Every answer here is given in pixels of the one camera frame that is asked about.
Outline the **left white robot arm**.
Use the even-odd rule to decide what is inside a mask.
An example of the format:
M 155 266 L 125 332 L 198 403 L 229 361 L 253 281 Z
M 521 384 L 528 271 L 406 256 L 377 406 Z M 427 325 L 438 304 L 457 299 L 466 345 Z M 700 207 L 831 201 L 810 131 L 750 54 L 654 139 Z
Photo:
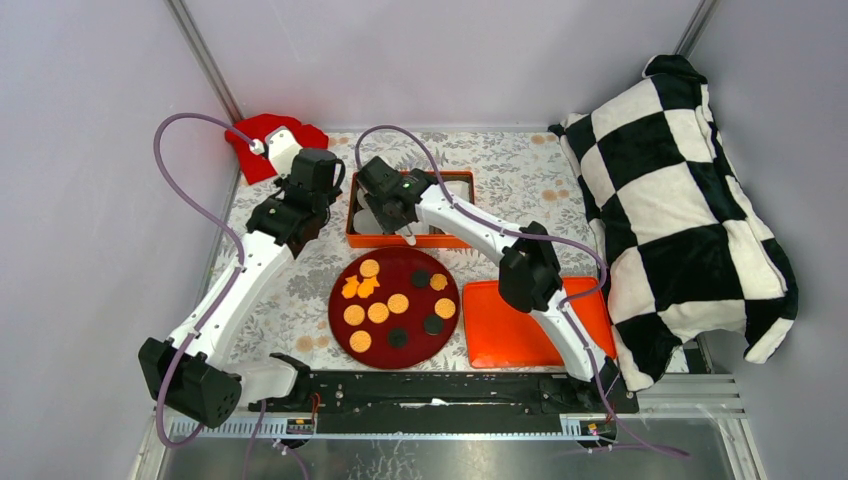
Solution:
M 229 363 L 228 352 L 271 281 L 293 266 L 328 222 L 344 174 L 343 162 L 327 150 L 297 153 L 279 192 L 252 211 L 229 273 L 167 339 L 143 343 L 139 361 L 158 412 L 171 408 L 216 428 L 237 408 L 263 400 L 288 411 L 307 404 L 305 364 L 285 354 Z

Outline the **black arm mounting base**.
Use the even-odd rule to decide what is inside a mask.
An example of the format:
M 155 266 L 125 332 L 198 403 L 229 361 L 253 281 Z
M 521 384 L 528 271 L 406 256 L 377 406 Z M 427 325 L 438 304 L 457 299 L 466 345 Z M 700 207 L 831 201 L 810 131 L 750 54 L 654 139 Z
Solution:
M 639 410 L 607 375 L 596 387 L 564 374 L 314 371 L 272 413 L 303 413 L 320 434 L 546 434 L 563 415 Z

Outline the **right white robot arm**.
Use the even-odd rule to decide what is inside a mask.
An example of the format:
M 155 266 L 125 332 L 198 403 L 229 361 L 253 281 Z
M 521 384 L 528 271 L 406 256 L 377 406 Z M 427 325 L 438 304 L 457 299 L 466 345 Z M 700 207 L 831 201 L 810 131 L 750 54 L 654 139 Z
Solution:
M 591 339 L 571 306 L 569 293 L 545 227 L 504 221 L 458 198 L 439 181 L 437 172 L 403 173 L 375 156 L 358 167 L 356 182 L 383 232 L 399 233 L 418 222 L 455 236 L 499 268 L 498 292 L 513 309 L 540 325 L 576 379 L 575 402 L 597 412 L 613 398 L 610 381 L 601 375 L 608 355 Z

